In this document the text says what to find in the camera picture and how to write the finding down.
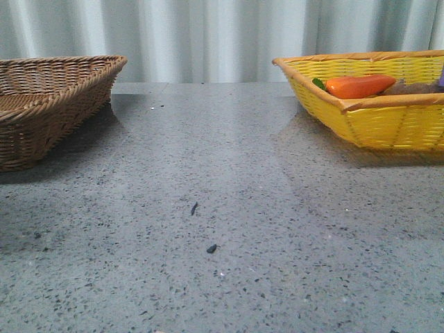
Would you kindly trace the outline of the white curtain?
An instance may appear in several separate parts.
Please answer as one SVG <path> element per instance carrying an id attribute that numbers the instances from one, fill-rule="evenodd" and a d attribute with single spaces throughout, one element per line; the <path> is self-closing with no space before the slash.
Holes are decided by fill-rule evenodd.
<path id="1" fill-rule="evenodd" d="M 442 48 L 442 1 L 1 2 L 3 59 L 123 55 L 125 83 L 273 82 L 274 58 Z"/>

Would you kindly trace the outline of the brown object in basket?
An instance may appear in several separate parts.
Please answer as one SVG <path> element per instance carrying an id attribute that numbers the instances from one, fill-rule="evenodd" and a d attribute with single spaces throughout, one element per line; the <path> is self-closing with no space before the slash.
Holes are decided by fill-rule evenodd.
<path id="1" fill-rule="evenodd" d="M 443 93 L 443 87 L 439 85 L 439 80 L 433 83 L 412 83 L 406 84 L 404 79 L 380 93 L 382 96 L 404 95 L 404 94 L 437 94 Z"/>

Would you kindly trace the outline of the purple object in basket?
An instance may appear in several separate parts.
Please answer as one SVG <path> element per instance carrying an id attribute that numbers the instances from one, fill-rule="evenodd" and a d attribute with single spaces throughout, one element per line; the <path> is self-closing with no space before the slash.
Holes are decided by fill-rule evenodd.
<path id="1" fill-rule="evenodd" d="M 441 72 L 441 76 L 438 79 L 438 86 L 439 87 L 444 87 L 444 69 Z"/>

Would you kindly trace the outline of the brown wicker basket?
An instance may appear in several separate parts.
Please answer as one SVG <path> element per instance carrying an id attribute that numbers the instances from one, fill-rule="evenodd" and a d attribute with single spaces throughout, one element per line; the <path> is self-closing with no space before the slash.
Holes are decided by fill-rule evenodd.
<path id="1" fill-rule="evenodd" d="M 1 171 L 33 167 L 110 101 L 123 55 L 1 61 Z"/>

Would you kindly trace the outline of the orange toy carrot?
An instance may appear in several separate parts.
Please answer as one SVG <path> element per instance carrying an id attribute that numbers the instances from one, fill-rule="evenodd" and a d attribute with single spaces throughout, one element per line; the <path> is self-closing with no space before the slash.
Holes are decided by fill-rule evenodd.
<path id="1" fill-rule="evenodd" d="M 367 76 L 342 76 L 323 82 L 313 78 L 312 83 L 340 99 L 363 99 L 378 95 L 396 83 L 396 79 L 384 74 Z"/>

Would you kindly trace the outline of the yellow wicker basket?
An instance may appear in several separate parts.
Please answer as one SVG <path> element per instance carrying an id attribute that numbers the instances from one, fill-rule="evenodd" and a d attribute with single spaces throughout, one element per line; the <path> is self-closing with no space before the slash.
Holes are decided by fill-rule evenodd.
<path id="1" fill-rule="evenodd" d="M 442 151 L 443 94 L 339 99 L 313 84 L 339 76 L 386 74 L 406 84 L 433 83 L 443 51 L 376 51 L 276 58 L 306 111 L 340 138 L 379 150 Z"/>

